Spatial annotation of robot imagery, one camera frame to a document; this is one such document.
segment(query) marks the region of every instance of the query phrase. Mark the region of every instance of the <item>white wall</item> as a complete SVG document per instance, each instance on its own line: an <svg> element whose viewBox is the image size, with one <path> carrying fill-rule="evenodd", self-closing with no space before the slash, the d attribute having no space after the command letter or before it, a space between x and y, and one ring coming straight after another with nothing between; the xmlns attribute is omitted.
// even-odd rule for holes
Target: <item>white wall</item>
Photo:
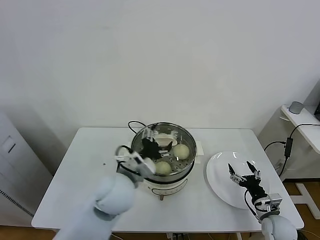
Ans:
<svg viewBox="0 0 320 240"><path fill-rule="evenodd" d="M2 0L0 107L54 172L77 128L251 128L320 74L318 0Z"/></svg>

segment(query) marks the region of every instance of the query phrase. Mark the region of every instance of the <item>power cord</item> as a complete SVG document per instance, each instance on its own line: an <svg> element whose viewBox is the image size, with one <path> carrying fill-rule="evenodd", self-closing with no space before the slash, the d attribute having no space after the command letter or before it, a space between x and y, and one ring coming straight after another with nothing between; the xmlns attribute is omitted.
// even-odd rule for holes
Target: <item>power cord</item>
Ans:
<svg viewBox="0 0 320 240"><path fill-rule="evenodd" d="M302 123L302 124L299 124L299 125L297 125L297 126L292 130L289 138L292 137L292 135L294 134L295 130L296 130L298 127L300 127L300 126L320 126L320 124L311 124L311 123Z"/></svg>
<svg viewBox="0 0 320 240"><path fill-rule="evenodd" d="M302 229L300 229L300 230L298 230L298 232L306 232L306 233L309 233L309 234L312 234L313 236L315 236L315 237L317 237L318 239L320 239L320 236L318 236L318 235L315 235L313 232L310 232L310 231L307 231L307 230L302 230Z"/></svg>
<svg viewBox="0 0 320 240"><path fill-rule="evenodd" d="M285 145L286 142L285 142L285 141L273 141L273 142L270 142L270 143L264 148L264 151L266 151L267 148L268 148L269 146L271 146L272 144L283 144L283 145Z"/></svg>
<svg viewBox="0 0 320 240"><path fill-rule="evenodd" d="M137 134L137 132L135 131L135 130L133 130L133 128L130 126L130 124L132 124L132 123L137 123L137 124L141 124L141 125L143 125L143 126L147 126L147 125L145 125L143 122L140 122L140 121L130 121L130 122L128 122L128 127L130 128L130 130L132 131L132 132L134 132L135 134Z"/></svg>
<svg viewBox="0 0 320 240"><path fill-rule="evenodd" d="M214 238L210 235L210 233L208 233L209 238L211 238L211 240L214 240Z"/></svg>
<svg viewBox="0 0 320 240"><path fill-rule="evenodd" d="M245 190L244 192L244 201L245 201L245 204L247 205L247 207L250 209L251 213L253 214L253 216L257 216L257 213L250 207L248 201L247 201L247 193L248 193L248 189Z"/></svg>
<svg viewBox="0 0 320 240"><path fill-rule="evenodd" d="M312 124L312 123L302 123L302 124L299 124L297 125L291 132L290 136L287 137L286 141L273 141L271 143L269 143L265 148L264 148L264 151L267 150L267 148L269 146L271 146L272 144L284 144L284 157L285 157L285 160L284 160L284 164L282 166L282 169L281 169L281 172L279 174L279 177L282 175L282 173L284 172L285 170L285 167L286 167L286 164L287 164L287 161L288 159L290 158L291 156L291 150L292 150L292 145L294 143L294 139L292 138L294 132L300 127L300 126L316 126L316 127L319 127L320 124Z"/></svg>
<svg viewBox="0 0 320 240"><path fill-rule="evenodd" d="M114 237L117 238L117 239L124 240L123 238L121 238L121 237L119 237L119 236L116 236L116 235L114 235L113 233L112 233L111 235L114 236Z"/></svg>

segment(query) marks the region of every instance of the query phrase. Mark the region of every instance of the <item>wooden floor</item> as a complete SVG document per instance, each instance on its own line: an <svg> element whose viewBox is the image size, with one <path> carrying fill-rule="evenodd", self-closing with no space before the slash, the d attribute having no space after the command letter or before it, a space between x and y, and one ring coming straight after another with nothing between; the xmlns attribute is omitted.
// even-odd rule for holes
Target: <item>wooden floor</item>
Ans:
<svg viewBox="0 0 320 240"><path fill-rule="evenodd" d="M313 200L320 208L320 183L319 182L305 182L305 187L309 191ZM290 195L300 195L298 189L294 183L284 183ZM312 232L320 236L320 220L315 220L307 205L296 205L303 221L304 230ZM316 236L305 232L305 236L309 240L319 240ZM123 238L124 240L167 240L167 236L163 233L115 233L115 235ZM249 233L242 233L242 239L247 240ZM29 227L12 227L12 226L0 226L0 240L52 240L55 236L55 232L51 230L40 230ZM211 234L214 240L236 240L236 234L232 233L213 233ZM210 240L210 237L206 233L202 234L189 234L190 240Z"/></svg>

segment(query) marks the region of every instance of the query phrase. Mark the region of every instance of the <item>black cable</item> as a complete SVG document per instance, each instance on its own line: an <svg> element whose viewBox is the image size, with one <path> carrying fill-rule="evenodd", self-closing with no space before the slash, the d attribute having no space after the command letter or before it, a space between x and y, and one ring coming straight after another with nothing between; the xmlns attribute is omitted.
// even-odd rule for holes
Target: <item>black cable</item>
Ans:
<svg viewBox="0 0 320 240"><path fill-rule="evenodd" d="M132 151L132 149L131 149L130 147L128 147L128 146L126 146L126 145L121 145L121 146L118 146L117 149L115 150L115 155L116 155L116 156L119 155L119 151L120 151L120 149L122 149L122 148L123 148L123 149L127 149L128 152L131 153L131 154L133 153L133 151Z"/></svg>
<svg viewBox="0 0 320 240"><path fill-rule="evenodd" d="M308 238L306 237L306 235L304 235L304 233L300 230L297 230L297 240L308 240Z"/></svg>
<svg viewBox="0 0 320 240"><path fill-rule="evenodd" d="M300 127L300 126L320 126L320 124L311 124L311 123L302 123L302 124L299 124L297 125L291 132L290 134L290 138L292 137L292 134L294 134L295 130Z"/></svg>
<svg viewBox="0 0 320 240"><path fill-rule="evenodd" d="M147 126L147 125L145 125L144 123L142 123L142 122L140 122L140 121L130 121L130 122L128 122L128 127L129 127L130 130L131 130L132 132L134 132L135 134L137 134L137 132L132 129L132 127L130 126L131 123L141 124L141 125L143 125L143 126L145 126L145 127Z"/></svg>
<svg viewBox="0 0 320 240"><path fill-rule="evenodd" d="M249 208L250 211L252 212L253 216L256 216L256 215L257 215L256 212L249 206L249 204L248 204L248 202L247 202L247 198L246 198L247 192L248 192L248 189L245 190L245 192L244 192L244 201L245 201L245 204L248 206L248 208Z"/></svg>
<svg viewBox="0 0 320 240"><path fill-rule="evenodd" d="M285 145L286 142L285 142L285 141L273 141L273 142L270 142L270 143L264 148L264 151L266 151L267 148L268 148L270 145L272 145L272 144L283 144L283 145Z"/></svg>
<svg viewBox="0 0 320 240"><path fill-rule="evenodd" d="M281 176L281 174L284 172L284 170L285 170L285 166L286 166L286 163L287 163L287 161L288 161L288 157L286 157L285 158L285 161L284 161L284 164L283 164L283 167L282 167L282 170L281 170L281 172L280 172L280 174L279 174L279 177Z"/></svg>

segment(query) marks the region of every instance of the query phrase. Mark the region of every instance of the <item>table leg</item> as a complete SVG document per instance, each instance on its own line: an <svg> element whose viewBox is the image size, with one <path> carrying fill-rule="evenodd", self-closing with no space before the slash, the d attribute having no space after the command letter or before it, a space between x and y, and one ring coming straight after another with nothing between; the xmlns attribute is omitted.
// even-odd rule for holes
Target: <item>table leg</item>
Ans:
<svg viewBox="0 0 320 240"><path fill-rule="evenodd" d="M292 202L294 204L307 204L313 217L317 220L320 220L319 208L317 207L316 203L312 199L305 185L303 183L296 183L295 185L298 188L299 192L301 193L301 196L300 195L290 196Z"/></svg>
<svg viewBox="0 0 320 240"><path fill-rule="evenodd" d="M241 232L236 232L236 237L238 240L242 240Z"/></svg>

